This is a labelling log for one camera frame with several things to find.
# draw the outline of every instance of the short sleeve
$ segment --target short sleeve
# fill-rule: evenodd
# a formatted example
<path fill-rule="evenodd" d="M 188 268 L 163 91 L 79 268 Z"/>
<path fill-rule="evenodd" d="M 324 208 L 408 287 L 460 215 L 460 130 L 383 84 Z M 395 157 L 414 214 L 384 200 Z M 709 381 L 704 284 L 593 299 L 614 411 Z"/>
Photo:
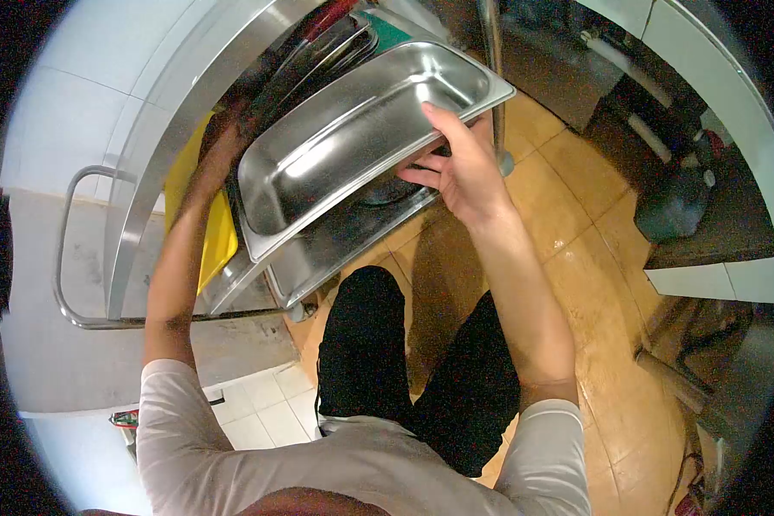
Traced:
<path fill-rule="evenodd" d="M 522 412 L 495 489 L 527 516 L 590 514 L 579 408 L 544 399 Z"/>
<path fill-rule="evenodd" d="M 233 447 L 198 376 L 185 363 L 168 358 L 151 361 L 141 373 L 140 389 L 138 470 L 155 506 L 213 454 Z"/>

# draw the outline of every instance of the cable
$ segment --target cable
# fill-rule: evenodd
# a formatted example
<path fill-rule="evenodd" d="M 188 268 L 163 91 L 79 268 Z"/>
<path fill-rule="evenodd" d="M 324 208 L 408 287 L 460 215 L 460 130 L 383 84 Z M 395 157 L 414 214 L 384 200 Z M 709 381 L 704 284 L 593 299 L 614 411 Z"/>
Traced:
<path fill-rule="evenodd" d="M 671 506 L 673 506 L 673 499 L 677 496 L 677 491 L 679 490 L 679 485 L 682 483 L 682 474 L 685 472 L 685 461 L 688 459 L 693 458 L 694 460 L 699 459 L 699 453 L 693 452 L 688 453 L 688 439 L 685 440 L 685 448 L 682 449 L 682 460 L 679 463 L 679 474 L 677 475 L 677 483 L 673 485 L 673 491 L 671 491 L 671 496 L 668 499 L 668 508 L 665 510 L 665 516 L 668 516 L 668 513 L 671 512 Z"/>

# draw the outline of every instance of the person's right hand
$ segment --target person's right hand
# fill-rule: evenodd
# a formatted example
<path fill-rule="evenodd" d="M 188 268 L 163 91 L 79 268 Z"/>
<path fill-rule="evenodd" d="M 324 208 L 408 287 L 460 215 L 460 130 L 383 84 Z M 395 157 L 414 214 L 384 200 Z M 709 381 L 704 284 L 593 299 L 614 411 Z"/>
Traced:
<path fill-rule="evenodd" d="M 500 217 L 517 217 L 496 163 L 490 112 L 469 129 L 455 113 L 430 102 L 423 102 L 422 111 L 450 142 L 452 157 L 427 154 L 416 164 L 429 170 L 404 169 L 399 177 L 440 191 L 447 208 L 468 230 Z"/>

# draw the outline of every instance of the orange floor tile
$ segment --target orange floor tile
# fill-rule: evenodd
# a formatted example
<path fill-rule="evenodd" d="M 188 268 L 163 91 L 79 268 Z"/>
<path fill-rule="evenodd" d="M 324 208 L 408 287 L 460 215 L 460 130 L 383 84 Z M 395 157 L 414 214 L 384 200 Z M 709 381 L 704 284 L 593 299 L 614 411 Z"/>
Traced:
<path fill-rule="evenodd" d="M 521 93 L 507 103 L 505 141 L 516 162 L 507 189 L 576 337 L 593 511 L 662 514 L 685 431 L 676 399 L 633 363 L 666 301 L 642 272 L 649 245 L 633 225 L 636 196 L 597 150 Z M 341 275 L 370 263 L 390 270 L 405 295 L 408 375 L 411 391 L 420 394 L 487 288 L 478 256 L 461 223 L 436 203 Z M 287 323 L 313 382 L 332 299 L 308 320 Z M 516 421 L 477 479 L 482 484 L 495 483 Z"/>

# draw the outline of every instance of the yellow cutting board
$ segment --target yellow cutting board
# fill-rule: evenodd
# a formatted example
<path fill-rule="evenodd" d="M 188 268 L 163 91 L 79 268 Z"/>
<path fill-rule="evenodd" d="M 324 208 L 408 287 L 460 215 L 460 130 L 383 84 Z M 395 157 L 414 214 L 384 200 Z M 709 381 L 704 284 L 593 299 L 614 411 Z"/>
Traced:
<path fill-rule="evenodd" d="M 204 131 L 209 119 L 214 115 L 213 111 L 204 117 L 200 126 L 186 142 L 186 146 L 178 153 L 175 163 L 169 169 L 166 183 L 163 187 L 166 197 L 166 232 L 175 221 L 175 213 L 181 206 L 186 185 L 192 173 L 198 166 L 198 154 L 200 144 L 204 139 Z M 229 210 L 229 202 L 226 193 L 221 190 L 215 196 L 212 207 L 209 209 L 209 221 L 206 225 L 204 236 L 204 253 L 200 260 L 200 276 L 198 276 L 198 294 L 216 274 L 221 272 L 224 265 L 237 251 L 237 233 L 233 222 L 232 212 Z"/>

